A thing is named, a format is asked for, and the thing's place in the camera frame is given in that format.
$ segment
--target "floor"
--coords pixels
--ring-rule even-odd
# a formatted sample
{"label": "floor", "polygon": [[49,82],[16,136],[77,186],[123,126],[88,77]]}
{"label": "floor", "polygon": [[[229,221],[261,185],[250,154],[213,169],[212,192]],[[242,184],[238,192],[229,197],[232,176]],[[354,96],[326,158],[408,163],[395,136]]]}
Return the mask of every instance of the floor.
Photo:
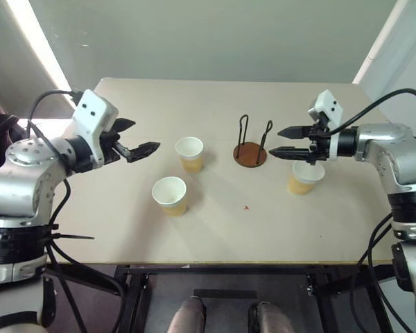
{"label": "floor", "polygon": [[[94,268],[113,274],[115,266]],[[54,278],[58,292],[58,310],[49,332],[78,332],[71,308],[63,290]],[[151,298],[145,333],[165,333],[174,313],[194,289],[240,289],[256,291],[257,299],[204,298],[207,307],[206,333],[247,332],[247,312],[257,300],[278,305],[291,319],[297,333],[322,332],[314,297],[306,292],[306,279],[301,275],[161,275],[152,276]],[[119,299],[109,293],[69,282],[88,332],[110,332],[119,309]],[[355,295],[356,308],[370,332],[379,332],[368,296],[364,290]],[[333,299],[341,332],[359,332],[351,316],[347,294]]]}

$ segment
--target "round wooden base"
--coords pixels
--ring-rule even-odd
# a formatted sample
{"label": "round wooden base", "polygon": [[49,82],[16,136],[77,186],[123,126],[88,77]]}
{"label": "round wooden base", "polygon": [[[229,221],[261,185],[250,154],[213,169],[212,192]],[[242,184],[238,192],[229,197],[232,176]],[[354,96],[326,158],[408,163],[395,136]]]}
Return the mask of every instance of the round wooden base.
{"label": "round wooden base", "polygon": [[266,161],[266,151],[262,149],[259,163],[257,161],[257,153],[259,152],[259,145],[254,142],[246,142],[241,144],[239,150],[239,157],[237,156],[237,147],[234,148],[233,157],[234,160],[239,163],[242,167],[255,168],[260,167]]}

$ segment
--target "white wall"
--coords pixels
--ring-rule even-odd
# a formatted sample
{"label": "white wall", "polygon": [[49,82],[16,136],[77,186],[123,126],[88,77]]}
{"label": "white wall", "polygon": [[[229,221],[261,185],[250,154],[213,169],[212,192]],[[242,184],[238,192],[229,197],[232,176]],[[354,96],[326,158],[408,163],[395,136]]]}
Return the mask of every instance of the white wall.
{"label": "white wall", "polygon": [[[372,99],[396,89],[416,89],[416,0],[410,0],[390,36],[361,81]],[[380,105],[393,122],[410,126],[416,135],[416,98],[397,96]]]}
{"label": "white wall", "polygon": [[[34,99],[55,85],[42,68],[30,45],[0,1],[0,108],[27,117]],[[71,108],[64,98],[49,97],[40,103],[36,117],[69,117]]]}
{"label": "white wall", "polygon": [[31,0],[69,82],[350,83],[395,0]]}

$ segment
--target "white paper cup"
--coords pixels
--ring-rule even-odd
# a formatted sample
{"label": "white paper cup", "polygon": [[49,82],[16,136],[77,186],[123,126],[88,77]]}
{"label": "white paper cup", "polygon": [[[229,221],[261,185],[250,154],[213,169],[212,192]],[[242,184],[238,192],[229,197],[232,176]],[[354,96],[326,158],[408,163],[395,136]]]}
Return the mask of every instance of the white paper cup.
{"label": "white paper cup", "polygon": [[181,216],[187,210],[187,185],[178,177],[158,180],[151,190],[154,200],[169,216]]}
{"label": "white paper cup", "polygon": [[295,161],[288,182],[288,190],[294,194],[305,194],[311,191],[314,185],[324,176],[325,169],[319,162],[310,165],[305,161]]}
{"label": "white paper cup", "polygon": [[197,137],[183,137],[175,143],[175,151],[186,172],[197,173],[203,167],[203,142]]}

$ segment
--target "black cable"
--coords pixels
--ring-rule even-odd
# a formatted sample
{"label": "black cable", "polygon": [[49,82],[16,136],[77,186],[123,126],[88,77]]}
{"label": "black cable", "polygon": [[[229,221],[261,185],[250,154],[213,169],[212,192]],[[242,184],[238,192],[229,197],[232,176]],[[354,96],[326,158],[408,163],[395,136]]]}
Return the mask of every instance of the black cable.
{"label": "black cable", "polygon": [[55,271],[57,272],[57,277],[60,281],[60,284],[62,285],[64,294],[66,295],[68,302],[71,305],[71,309],[74,314],[74,317],[76,318],[77,325],[82,333],[87,333],[85,324],[83,323],[82,316],[80,315],[80,312],[78,311],[76,301],[74,300],[74,297],[72,296],[71,290],[68,287],[67,281],[65,280],[63,276],[62,269],[60,268],[60,265],[58,264],[57,259],[55,258],[55,255],[53,254],[50,244],[46,245],[46,250],[48,251],[49,259],[51,260],[51,263],[54,266]]}
{"label": "black cable", "polygon": [[[74,92],[69,92],[67,90],[49,90],[47,92],[44,92],[43,94],[39,95],[31,107],[31,111],[29,112],[28,122],[33,120],[35,110],[37,109],[37,106],[47,96],[54,95],[54,94],[63,94],[63,95],[70,95],[73,96]],[[31,128],[29,126],[26,127],[26,137],[29,138],[31,135]]]}
{"label": "black cable", "polygon": [[373,247],[374,247],[374,238],[376,237],[376,234],[377,234],[377,232],[379,231],[380,228],[381,228],[381,226],[377,225],[375,227],[375,229],[373,230],[373,233],[370,237],[370,241],[368,242],[368,249],[367,249],[368,269],[370,270],[370,275],[373,279],[373,285],[374,285],[374,288],[376,289],[376,292],[379,294],[382,301],[387,306],[387,308],[390,310],[391,314],[396,318],[398,323],[405,329],[405,331],[407,331],[408,333],[413,333],[413,331],[407,326],[407,324],[405,324],[405,322],[402,320],[402,318],[399,316],[399,314],[397,314],[397,312],[395,311],[393,306],[390,304],[390,302],[386,298],[385,294],[383,293],[383,291],[381,289],[381,286],[379,286],[379,281],[377,280],[376,272],[374,272],[372,250],[373,250]]}
{"label": "black cable", "polygon": [[69,164],[68,159],[64,155],[62,155],[60,151],[58,151],[58,149],[51,143],[51,141],[49,141],[47,137],[44,136],[42,131],[32,121],[28,120],[28,126],[30,129],[34,131],[35,135],[42,139],[43,142],[48,146],[48,148],[51,149],[53,153],[55,153],[55,156],[57,156],[61,163],[63,163],[63,166],[65,167],[67,174],[69,174],[71,172],[71,165]]}
{"label": "black cable", "polygon": [[120,308],[119,308],[119,314],[117,316],[116,322],[114,323],[114,327],[112,328],[112,331],[111,331],[112,333],[117,332],[117,328],[119,327],[119,324],[120,324],[120,321],[121,321],[121,318],[122,318],[122,315],[123,315],[123,311],[125,309],[126,294],[125,294],[125,289],[124,289],[123,285],[117,279],[114,279],[111,276],[108,276],[108,275],[106,275],[106,274],[104,274],[100,271],[97,271],[97,270],[95,270],[95,269],[93,269],[89,266],[86,266],[86,265],[76,261],[75,259],[71,258],[65,252],[63,252],[63,250],[61,248],[59,248],[59,246],[54,241],[51,241],[50,245],[53,247],[53,249],[60,256],[64,257],[66,260],[71,262],[73,265],[76,265],[76,266],[81,267],[81,268],[83,268],[87,271],[90,271],[94,274],[97,274],[98,276],[100,276],[104,280],[108,281],[109,283],[113,284],[117,288],[117,290],[119,291],[120,299],[121,299],[121,305],[120,305]]}
{"label": "black cable", "polygon": [[63,183],[64,187],[66,188],[66,193],[64,194],[62,201],[60,201],[51,218],[49,219],[49,225],[54,224],[54,221],[57,218],[58,213],[60,213],[60,210],[62,210],[63,206],[67,203],[69,197],[71,196],[71,185],[69,185],[68,180],[64,179]]}
{"label": "black cable", "polygon": [[[381,222],[379,222],[378,226],[380,228],[382,228],[382,226],[385,225],[388,222],[388,220],[391,219],[391,217],[392,217],[392,214],[390,213],[389,215],[384,217]],[[382,231],[382,233],[374,240],[374,245],[378,244],[379,241],[387,234],[387,232],[390,231],[390,229],[391,229],[391,224],[387,225],[387,227]],[[365,260],[366,257],[367,257],[367,250],[363,253],[362,257],[359,259],[359,261],[356,265],[356,271],[354,272],[354,274],[352,276],[351,287],[350,287],[350,290],[349,290],[349,307],[352,311],[354,321],[356,321],[356,324],[358,325],[358,327],[361,329],[361,331],[363,333],[369,333],[369,332],[364,327],[362,322],[359,320],[358,314],[356,313],[356,308],[354,306],[354,290],[356,288],[356,276],[357,276],[358,272],[360,271],[360,269],[362,267],[362,263],[363,263],[363,261]]]}
{"label": "black cable", "polygon": [[352,117],[351,119],[347,120],[345,123],[340,125],[339,127],[335,128],[334,130],[331,130],[326,133],[319,134],[321,137],[330,137],[336,133],[341,132],[342,130],[346,129],[346,127],[352,125],[354,122],[358,121],[360,118],[365,116],[369,111],[373,110],[376,106],[379,104],[382,104],[383,102],[387,101],[388,99],[391,99],[393,96],[400,95],[400,94],[412,94],[416,96],[416,89],[412,88],[403,88],[395,90],[389,94],[386,94],[385,96],[382,96],[377,101],[371,103],[369,106],[367,106],[365,109],[360,111],[356,116]]}

